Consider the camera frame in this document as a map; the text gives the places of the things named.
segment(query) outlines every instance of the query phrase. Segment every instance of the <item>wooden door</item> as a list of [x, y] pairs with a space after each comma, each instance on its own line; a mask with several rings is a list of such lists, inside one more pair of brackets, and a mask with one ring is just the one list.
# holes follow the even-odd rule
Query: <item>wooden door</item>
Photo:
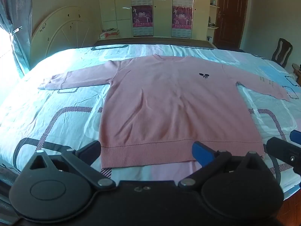
[[238, 50], [243, 34], [247, 0], [218, 0], [214, 45], [219, 49]]

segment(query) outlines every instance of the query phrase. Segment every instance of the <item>pink sweatshirt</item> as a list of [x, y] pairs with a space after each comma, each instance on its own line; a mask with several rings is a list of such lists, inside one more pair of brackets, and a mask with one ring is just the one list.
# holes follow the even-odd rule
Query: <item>pink sweatshirt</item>
[[191, 161], [195, 140], [233, 155], [264, 155], [236, 83], [289, 101], [269, 79], [190, 56], [108, 61], [55, 75], [39, 89], [110, 84], [99, 136], [106, 168]]

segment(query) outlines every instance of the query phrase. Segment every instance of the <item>sweatshirt cuff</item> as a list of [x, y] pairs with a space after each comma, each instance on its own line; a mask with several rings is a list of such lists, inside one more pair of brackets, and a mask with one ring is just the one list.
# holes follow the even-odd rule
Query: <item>sweatshirt cuff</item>
[[283, 99], [290, 102], [290, 97], [289, 97], [288, 92], [286, 91], [286, 89], [284, 87], [281, 87], [280, 91], [282, 93]]
[[65, 82], [67, 73], [54, 75], [49, 78], [45, 78], [44, 81], [40, 84], [38, 89], [45, 90], [59, 90], [61, 85]]

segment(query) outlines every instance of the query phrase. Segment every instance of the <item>door handle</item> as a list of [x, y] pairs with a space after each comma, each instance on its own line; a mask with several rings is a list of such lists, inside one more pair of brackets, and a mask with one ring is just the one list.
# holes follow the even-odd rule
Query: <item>door handle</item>
[[219, 11], [219, 18], [221, 17], [221, 15], [225, 15], [225, 14]]

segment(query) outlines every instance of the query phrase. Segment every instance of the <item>white headboard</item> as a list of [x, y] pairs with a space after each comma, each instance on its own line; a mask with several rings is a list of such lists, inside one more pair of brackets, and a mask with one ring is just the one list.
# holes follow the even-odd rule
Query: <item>white headboard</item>
[[30, 67], [69, 48], [91, 47], [100, 28], [89, 12], [76, 6], [62, 7], [43, 20], [32, 36]]

